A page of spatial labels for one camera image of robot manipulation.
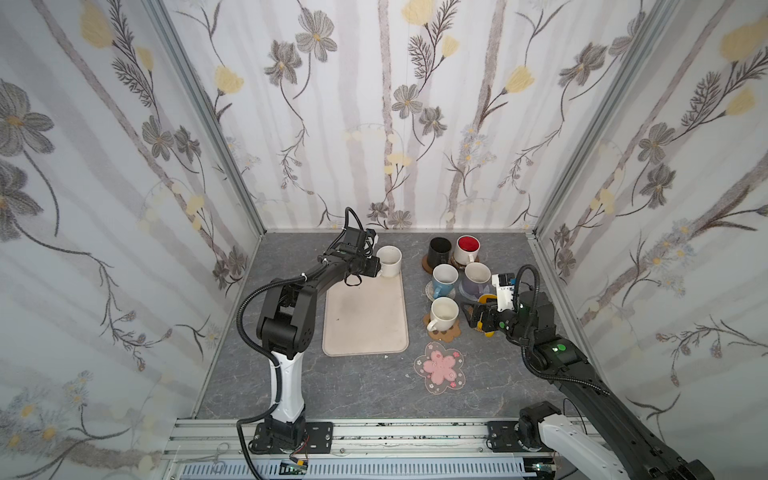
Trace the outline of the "yellow mug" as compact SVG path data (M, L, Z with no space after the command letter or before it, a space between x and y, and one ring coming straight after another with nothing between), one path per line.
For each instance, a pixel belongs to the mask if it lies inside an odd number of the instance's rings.
M493 337L498 329L497 313L497 297L490 294L481 296L473 310L474 329L487 338Z

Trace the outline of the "blue grey woven coaster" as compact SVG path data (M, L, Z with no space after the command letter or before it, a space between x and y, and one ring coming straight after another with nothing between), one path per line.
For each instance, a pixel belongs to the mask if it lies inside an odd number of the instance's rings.
M463 283L462 283L462 282L459 282L459 283L458 283L458 285L457 285L457 290L458 290L458 293L459 293L459 294L460 294L460 295L461 295L461 296L462 296L462 297L463 297L463 298L464 298L466 301L469 301L469 302L477 302L477 301L478 301L478 299L479 299L479 297L478 297L477 295L473 295L473 294L471 294L470 292L468 292L468 291L467 291L467 290L464 288L464 286L463 286Z

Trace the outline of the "plain white mug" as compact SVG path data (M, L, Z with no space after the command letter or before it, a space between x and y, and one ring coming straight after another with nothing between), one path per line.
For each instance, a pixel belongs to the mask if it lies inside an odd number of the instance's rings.
M448 297L435 299L430 307L427 330L429 332L450 330L455 325L459 313L459 306L453 299Z

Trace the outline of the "lavender mug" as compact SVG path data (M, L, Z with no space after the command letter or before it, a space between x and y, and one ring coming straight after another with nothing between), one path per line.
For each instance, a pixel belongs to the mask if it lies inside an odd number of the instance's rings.
M480 298L491 290L491 270L483 263L472 262L465 267L462 288L470 298Z

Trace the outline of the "white speckled cup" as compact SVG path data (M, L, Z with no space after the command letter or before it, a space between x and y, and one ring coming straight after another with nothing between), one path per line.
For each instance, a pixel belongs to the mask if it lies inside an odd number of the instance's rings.
M399 248L391 245L382 246L376 254L380 261L379 276L383 278L394 278L401 272L402 252Z

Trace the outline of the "brown paw coaster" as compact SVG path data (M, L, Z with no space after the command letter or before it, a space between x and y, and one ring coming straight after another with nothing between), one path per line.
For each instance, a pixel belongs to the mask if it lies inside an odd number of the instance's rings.
M422 323L428 336L435 341L451 343L461 335L460 323L458 318L453 319L432 319L429 314L422 318Z

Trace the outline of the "white mug blue handle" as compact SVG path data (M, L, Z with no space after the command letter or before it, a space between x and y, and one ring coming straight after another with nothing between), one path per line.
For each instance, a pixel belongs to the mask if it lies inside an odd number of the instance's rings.
M455 288L459 279L459 272L450 264L442 264L433 269L432 284L435 300L448 297L448 293Z

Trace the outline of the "woven multicolour round coaster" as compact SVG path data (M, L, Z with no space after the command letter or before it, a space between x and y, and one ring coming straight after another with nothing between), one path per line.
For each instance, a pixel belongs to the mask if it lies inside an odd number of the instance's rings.
M434 300L435 300L435 297L434 297L434 288L433 288L433 284L432 284L432 283L427 283L427 284L426 284L426 286L425 286L425 289L424 289L424 294L425 294L425 296L426 296L426 297L427 297L427 298L428 298L430 301L434 301ZM452 289L452 290L451 290L451 291L448 293L448 297L449 297L449 298L451 298L451 299L454 299L454 298L456 297L456 289L455 289L455 288L453 288L453 289Z

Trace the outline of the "pink flower coaster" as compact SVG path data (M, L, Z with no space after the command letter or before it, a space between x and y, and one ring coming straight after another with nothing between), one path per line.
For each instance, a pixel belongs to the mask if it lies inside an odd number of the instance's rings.
M424 353L414 360L413 369L423 379L427 391L437 396L466 386L465 364L466 359L460 351L431 342Z

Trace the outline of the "white mug red inside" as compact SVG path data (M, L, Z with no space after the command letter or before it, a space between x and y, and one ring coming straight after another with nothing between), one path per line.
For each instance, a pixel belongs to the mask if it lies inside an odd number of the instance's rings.
M481 248L480 241L471 235L460 236L455 243L453 257L461 263L478 259Z

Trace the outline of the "brown cork round coaster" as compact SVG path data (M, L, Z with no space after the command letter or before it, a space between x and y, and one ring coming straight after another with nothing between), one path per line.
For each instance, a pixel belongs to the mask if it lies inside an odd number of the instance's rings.
M428 273L429 275L431 275L433 273L433 267L429 265L429 263L428 263L428 256L427 255L424 255L422 257L421 266L422 266L423 270L426 273Z

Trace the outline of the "black ceramic mug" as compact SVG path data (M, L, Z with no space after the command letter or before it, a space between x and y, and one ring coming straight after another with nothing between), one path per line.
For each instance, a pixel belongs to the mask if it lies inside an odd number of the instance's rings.
M426 263L429 270L450 262L452 243L445 237L434 237L430 240Z

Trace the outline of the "beige serving tray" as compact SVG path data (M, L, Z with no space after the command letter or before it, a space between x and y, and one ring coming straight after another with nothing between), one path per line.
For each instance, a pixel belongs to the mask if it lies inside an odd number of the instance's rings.
M329 357L401 353L409 336L402 276L339 282L326 294L322 349Z

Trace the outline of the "dark brown glossy coaster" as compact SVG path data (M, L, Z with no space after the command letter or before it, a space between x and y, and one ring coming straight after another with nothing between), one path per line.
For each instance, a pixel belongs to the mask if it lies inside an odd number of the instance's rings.
M470 262L468 262L468 263L461 263L461 262L459 262L458 260L456 260L454 257L451 257L451 259L450 259L450 264L451 264L451 265L452 265L454 268L456 268L457 270L459 270L460 272L463 272L463 271L466 269L466 267L467 267L468 265L470 265L470 264L472 264L472 263L478 263L478 262L479 262L479 260L478 260L478 259L474 259L474 260L472 260L472 261L470 261Z

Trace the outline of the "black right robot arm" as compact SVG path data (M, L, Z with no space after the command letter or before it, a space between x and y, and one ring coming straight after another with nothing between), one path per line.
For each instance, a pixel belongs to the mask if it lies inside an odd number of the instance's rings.
M517 438L528 449L549 448L592 478L711 479L699 460L686 460L647 428L609 389L587 356L560 335L554 306L544 294L515 294L501 309L495 300L463 302L472 327L498 331L519 347L526 369L557 387L600 434L599 443L570 428L560 410L540 402L521 410Z

